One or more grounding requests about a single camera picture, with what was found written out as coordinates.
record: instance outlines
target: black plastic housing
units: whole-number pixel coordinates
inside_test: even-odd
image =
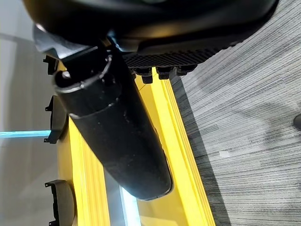
[[[103,72],[72,79],[58,72],[56,93],[105,169],[138,199],[170,192],[173,183],[159,137],[122,59],[110,55]]]

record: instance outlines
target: textured black grille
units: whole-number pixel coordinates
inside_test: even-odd
[[[131,53],[124,55],[123,58],[129,68],[197,65],[206,61],[222,49],[224,48],[206,48],[156,55],[139,55],[137,53]]]

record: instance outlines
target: black mounting tab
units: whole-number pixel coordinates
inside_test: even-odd
[[[48,75],[53,75],[57,71],[59,61],[51,56],[46,55],[43,60],[44,63],[48,64]]]
[[[45,187],[51,187],[53,195],[54,221],[49,226],[71,226],[74,220],[75,205],[72,190],[65,180],[54,180],[45,183]]]
[[[56,144],[58,139],[62,137],[63,132],[68,124],[68,115],[64,110],[59,97],[55,95],[51,97],[49,106],[45,108],[45,111],[51,112],[51,132],[49,134],[49,137],[44,139],[44,143]]]

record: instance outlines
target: blue light strip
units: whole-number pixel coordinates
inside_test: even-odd
[[[48,137],[50,130],[0,132],[0,138]]]
[[[123,207],[125,211],[126,226],[141,226],[137,199],[124,188],[121,188],[123,196]]]

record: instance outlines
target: black rubber foot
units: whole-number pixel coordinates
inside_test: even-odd
[[[301,114],[298,114],[294,119],[293,119],[293,125],[301,130]]]

